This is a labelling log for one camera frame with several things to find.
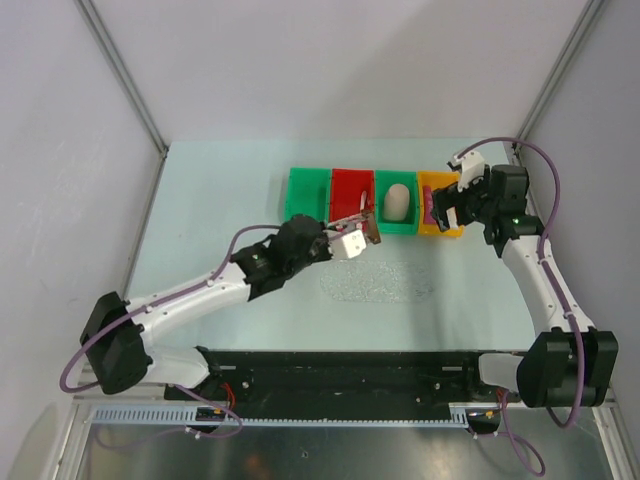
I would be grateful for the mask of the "beige cup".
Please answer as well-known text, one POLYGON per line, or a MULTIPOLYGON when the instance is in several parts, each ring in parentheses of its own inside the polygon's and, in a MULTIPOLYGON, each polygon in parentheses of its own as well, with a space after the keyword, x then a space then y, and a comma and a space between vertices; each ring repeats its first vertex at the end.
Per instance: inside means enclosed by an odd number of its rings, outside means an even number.
POLYGON ((408 215, 410 192, 406 185, 396 183, 389 187, 383 201, 383 219, 402 222, 408 215))

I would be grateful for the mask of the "clear glass tray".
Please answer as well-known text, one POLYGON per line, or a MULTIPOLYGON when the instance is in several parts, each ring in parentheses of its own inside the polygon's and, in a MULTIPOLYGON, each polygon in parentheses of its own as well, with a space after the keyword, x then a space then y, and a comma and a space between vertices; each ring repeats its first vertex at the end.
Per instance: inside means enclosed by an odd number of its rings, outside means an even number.
POLYGON ((358 303, 420 303, 434 291, 424 264, 389 261, 339 261, 322 273, 330 298, 358 303))

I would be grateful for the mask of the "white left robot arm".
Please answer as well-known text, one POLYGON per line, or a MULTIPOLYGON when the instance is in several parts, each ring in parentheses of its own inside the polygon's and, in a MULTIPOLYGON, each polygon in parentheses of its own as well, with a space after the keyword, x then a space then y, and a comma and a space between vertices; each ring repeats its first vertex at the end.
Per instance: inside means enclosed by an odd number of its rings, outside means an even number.
POLYGON ((176 349, 163 338, 187 323, 281 289, 307 267, 351 260, 380 243, 375 215, 368 209, 325 223, 297 214, 244 248, 231 244, 221 264, 206 274, 160 293, 124 300, 101 296, 80 336, 80 354, 106 395, 140 383, 186 387, 197 398, 214 397, 220 374, 201 347, 176 349))

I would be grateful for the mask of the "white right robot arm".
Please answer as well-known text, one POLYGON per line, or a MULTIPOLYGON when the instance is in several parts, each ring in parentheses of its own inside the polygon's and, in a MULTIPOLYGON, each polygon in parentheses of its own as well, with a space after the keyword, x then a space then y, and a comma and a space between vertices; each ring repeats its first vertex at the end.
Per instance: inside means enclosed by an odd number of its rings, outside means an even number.
POLYGON ((528 308, 535 340, 522 355, 483 354, 463 373, 461 388, 484 401, 497 386, 530 408, 596 407, 607 395, 619 345, 598 329, 570 293, 544 238, 527 212, 529 175, 513 165, 453 164, 456 181, 433 191, 432 217, 446 232, 479 223, 485 242, 511 272, 528 308))

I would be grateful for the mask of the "pink toothpaste tube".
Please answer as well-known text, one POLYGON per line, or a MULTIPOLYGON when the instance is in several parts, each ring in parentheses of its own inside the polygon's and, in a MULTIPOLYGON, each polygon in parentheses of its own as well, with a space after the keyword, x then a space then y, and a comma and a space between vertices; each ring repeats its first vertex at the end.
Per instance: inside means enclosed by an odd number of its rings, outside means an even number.
POLYGON ((435 225, 436 222, 432 216, 432 209, 433 209, 432 190, 428 184, 425 184, 422 186, 422 195, 423 195, 423 203, 424 203, 423 223, 425 225, 435 225))

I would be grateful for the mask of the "red plastic bin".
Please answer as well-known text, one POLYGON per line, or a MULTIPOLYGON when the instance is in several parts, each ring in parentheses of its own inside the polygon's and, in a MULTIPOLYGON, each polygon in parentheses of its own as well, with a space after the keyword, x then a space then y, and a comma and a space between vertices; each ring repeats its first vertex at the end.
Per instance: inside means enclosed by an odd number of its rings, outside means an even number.
POLYGON ((373 170, 336 168, 331 172, 329 221, 359 213, 361 192, 369 195, 369 210, 375 209, 375 178, 373 170))

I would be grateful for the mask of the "green plastic bin with cup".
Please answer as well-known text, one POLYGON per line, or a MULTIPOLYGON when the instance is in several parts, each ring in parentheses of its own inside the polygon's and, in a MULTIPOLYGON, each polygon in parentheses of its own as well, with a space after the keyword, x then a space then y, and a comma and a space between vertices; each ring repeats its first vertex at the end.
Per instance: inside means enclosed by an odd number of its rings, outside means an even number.
POLYGON ((418 185, 414 171, 376 170, 375 178, 375 215, 381 234, 415 235, 417 233, 420 204, 418 185), (387 220, 383 215, 384 200, 387 191, 395 184, 404 185, 409 191, 408 211, 401 221, 387 220))

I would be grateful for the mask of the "green plastic bin far left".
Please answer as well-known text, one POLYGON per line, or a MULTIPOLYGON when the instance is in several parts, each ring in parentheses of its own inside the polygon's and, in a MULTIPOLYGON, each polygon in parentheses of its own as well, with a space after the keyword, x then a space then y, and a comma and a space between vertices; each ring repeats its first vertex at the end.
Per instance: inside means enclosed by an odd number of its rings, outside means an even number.
POLYGON ((287 182, 284 220, 304 214, 317 221, 329 218, 331 170, 291 167, 287 182))

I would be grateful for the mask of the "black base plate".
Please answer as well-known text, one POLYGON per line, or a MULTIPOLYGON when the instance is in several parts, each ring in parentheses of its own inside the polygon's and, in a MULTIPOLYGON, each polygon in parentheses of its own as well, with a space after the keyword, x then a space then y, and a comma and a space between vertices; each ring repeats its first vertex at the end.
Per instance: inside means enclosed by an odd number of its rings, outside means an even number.
POLYGON ((209 376, 194 391, 232 390, 241 413, 416 413, 451 403, 495 402, 478 352, 277 352, 201 348, 209 376))

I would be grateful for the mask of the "aluminium frame post right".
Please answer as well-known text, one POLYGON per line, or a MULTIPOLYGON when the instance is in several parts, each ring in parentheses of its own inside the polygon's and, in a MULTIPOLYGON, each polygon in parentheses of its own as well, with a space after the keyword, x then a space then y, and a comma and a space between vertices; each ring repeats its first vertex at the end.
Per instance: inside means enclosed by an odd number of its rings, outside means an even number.
POLYGON ((589 0, 585 3, 531 108, 518 129, 517 138, 527 139, 543 118, 545 111, 553 101, 570 68, 585 47, 592 31, 609 4, 610 1, 607 0, 589 0))

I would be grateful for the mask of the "aluminium frame post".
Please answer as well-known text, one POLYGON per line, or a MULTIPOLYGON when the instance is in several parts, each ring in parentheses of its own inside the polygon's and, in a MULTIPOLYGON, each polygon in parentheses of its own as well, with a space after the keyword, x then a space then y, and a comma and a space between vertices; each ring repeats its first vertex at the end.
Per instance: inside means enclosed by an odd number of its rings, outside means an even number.
POLYGON ((160 158, 164 159, 169 149, 167 142, 164 140, 160 129, 149 110, 147 102, 144 100, 143 95, 125 62, 125 59, 114 41, 107 24, 102 18, 102 15, 95 5, 95 2, 91 0, 75 0, 74 5, 78 9, 81 18, 94 38, 96 45, 101 51, 133 113, 139 120, 146 136, 154 146, 154 149, 157 151, 160 158))
POLYGON ((543 118, 545 111, 553 101, 570 68, 585 47, 592 31, 609 4, 610 1, 607 0, 589 0, 585 3, 531 108, 518 129, 517 138, 527 139, 543 118))

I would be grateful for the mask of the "aluminium frame post left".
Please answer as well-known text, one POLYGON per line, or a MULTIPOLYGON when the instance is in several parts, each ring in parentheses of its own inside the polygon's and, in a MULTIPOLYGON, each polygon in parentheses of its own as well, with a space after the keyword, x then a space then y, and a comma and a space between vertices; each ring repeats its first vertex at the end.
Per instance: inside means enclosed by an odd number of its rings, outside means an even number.
POLYGON ((133 113, 139 120, 146 136, 154 146, 154 149, 157 151, 160 158, 164 159, 169 149, 167 142, 164 140, 160 129, 149 110, 147 102, 144 100, 143 95, 125 62, 125 59, 114 41, 107 24, 102 18, 102 15, 95 5, 95 2, 91 0, 75 0, 74 5, 78 9, 81 18, 94 38, 96 45, 101 51, 133 113))

